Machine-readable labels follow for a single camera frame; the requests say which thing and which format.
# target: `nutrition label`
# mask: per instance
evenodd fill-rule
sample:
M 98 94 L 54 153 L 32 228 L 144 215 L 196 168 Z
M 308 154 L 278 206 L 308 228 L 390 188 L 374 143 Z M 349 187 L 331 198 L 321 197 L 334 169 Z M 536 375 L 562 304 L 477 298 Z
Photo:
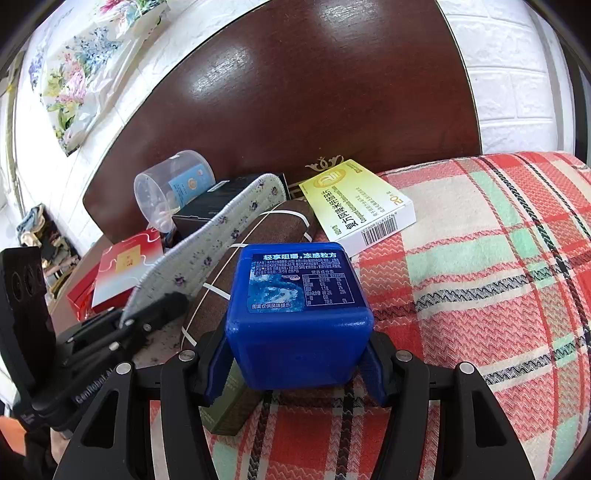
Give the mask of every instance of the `nutrition label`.
M 248 283 L 251 313 L 363 306 L 342 251 L 254 254 Z
M 306 305 L 340 305 L 353 303 L 353 295 L 344 273 L 302 275 Z

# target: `black box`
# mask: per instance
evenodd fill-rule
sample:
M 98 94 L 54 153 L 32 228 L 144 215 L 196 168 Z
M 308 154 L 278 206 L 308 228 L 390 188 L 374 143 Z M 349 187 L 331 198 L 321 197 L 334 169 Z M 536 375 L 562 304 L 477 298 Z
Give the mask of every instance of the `black box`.
M 244 175 L 216 183 L 191 200 L 173 215 L 173 222 L 183 238 L 199 230 L 262 174 Z

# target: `floral pillowcase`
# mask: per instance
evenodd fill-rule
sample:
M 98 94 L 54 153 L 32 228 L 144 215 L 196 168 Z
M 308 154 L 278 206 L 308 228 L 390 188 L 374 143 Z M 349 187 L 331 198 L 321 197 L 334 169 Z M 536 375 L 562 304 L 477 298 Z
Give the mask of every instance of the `floral pillowcase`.
M 28 72 L 66 155 L 109 106 L 167 10 L 166 0 L 66 0 L 41 27 Z

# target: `barcode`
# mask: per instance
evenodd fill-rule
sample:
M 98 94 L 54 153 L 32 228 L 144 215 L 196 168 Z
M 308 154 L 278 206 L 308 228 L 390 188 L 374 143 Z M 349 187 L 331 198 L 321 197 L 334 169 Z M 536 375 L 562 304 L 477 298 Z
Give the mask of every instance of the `barcode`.
M 375 242 L 379 242 L 382 238 L 394 233 L 397 229 L 394 215 L 389 216 L 383 222 L 380 222 L 363 232 L 365 245 L 370 246 Z

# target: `metal screw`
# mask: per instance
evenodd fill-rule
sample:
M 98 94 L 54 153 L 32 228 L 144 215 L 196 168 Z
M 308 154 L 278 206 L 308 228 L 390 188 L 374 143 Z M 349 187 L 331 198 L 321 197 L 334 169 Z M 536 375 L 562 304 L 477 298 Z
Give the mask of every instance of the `metal screw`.
M 396 358 L 401 362 L 410 362 L 413 359 L 413 355 L 409 351 L 399 350 L 396 352 Z
M 195 358 L 195 352 L 193 352 L 192 350 L 183 350 L 178 355 L 178 359 L 181 362 L 190 362 L 191 360 L 193 360 L 193 358 Z
M 125 375 L 128 374 L 129 372 L 131 372 L 131 365 L 127 362 L 122 363 L 117 365 L 117 368 L 115 368 L 115 371 L 119 374 L 119 375 Z
M 460 364 L 460 371 L 462 371 L 466 375 L 472 375 L 474 373 L 474 370 L 474 365 L 469 364 L 468 362 L 462 362 Z

